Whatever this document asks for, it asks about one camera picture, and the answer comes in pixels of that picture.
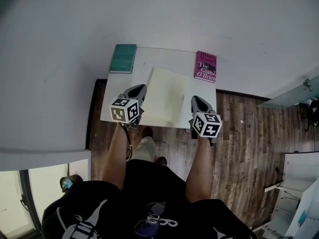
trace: teal book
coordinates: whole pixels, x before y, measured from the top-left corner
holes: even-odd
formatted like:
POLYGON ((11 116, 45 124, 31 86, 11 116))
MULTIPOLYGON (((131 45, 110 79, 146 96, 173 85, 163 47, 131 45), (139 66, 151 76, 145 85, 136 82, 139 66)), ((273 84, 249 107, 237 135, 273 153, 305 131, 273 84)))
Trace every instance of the teal book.
POLYGON ((113 53, 110 73, 130 74, 136 53, 136 44, 117 44, 113 53))

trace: pink book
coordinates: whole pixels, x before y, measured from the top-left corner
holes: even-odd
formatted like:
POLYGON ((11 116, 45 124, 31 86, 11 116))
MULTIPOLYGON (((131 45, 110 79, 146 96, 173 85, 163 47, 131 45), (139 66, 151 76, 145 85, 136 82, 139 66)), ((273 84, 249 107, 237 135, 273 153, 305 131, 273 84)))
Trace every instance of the pink book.
POLYGON ((216 82, 216 56, 198 51, 196 55, 194 78, 216 82))

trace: sunglasses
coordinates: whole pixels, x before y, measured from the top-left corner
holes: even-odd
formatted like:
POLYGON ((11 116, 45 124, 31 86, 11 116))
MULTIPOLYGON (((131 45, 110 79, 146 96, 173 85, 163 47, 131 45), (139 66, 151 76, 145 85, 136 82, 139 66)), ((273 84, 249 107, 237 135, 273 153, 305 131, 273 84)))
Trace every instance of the sunglasses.
POLYGON ((140 221, 135 226, 135 233, 139 236, 153 238, 160 229, 160 216, 165 211, 166 203, 151 203, 145 208, 148 213, 147 220, 140 221))

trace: shoe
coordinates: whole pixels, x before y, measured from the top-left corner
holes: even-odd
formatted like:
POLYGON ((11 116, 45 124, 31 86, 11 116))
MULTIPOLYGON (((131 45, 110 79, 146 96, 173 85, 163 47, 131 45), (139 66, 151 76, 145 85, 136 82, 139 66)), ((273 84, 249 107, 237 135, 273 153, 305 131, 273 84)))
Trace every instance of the shoe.
POLYGON ((167 160, 165 157, 159 157, 154 163, 158 165, 167 165, 167 160))
POLYGON ((153 138, 153 130, 150 127, 145 127, 142 131, 142 138, 147 136, 153 138))

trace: hardwood floor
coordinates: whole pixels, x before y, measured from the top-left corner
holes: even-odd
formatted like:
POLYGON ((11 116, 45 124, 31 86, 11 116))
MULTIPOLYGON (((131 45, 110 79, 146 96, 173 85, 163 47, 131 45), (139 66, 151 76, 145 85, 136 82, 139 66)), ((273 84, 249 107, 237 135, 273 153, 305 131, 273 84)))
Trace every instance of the hardwood floor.
MULTIPOLYGON (((92 180, 98 180, 107 155, 115 123, 100 121, 105 91, 100 83, 94 105, 90 135, 92 180)), ((211 198, 224 201, 246 225, 258 226, 269 220, 278 190, 267 193, 264 188, 281 180, 286 152, 318 150, 319 133, 307 120, 301 120, 299 106, 286 110, 258 108, 263 101, 227 94, 217 95, 217 113, 223 128, 211 148, 213 186, 211 198)), ((131 129, 133 150, 137 147, 144 126, 131 129)), ((197 148, 184 129, 152 127, 157 155, 165 156, 169 168, 183 180, 190 171, 197 148)))

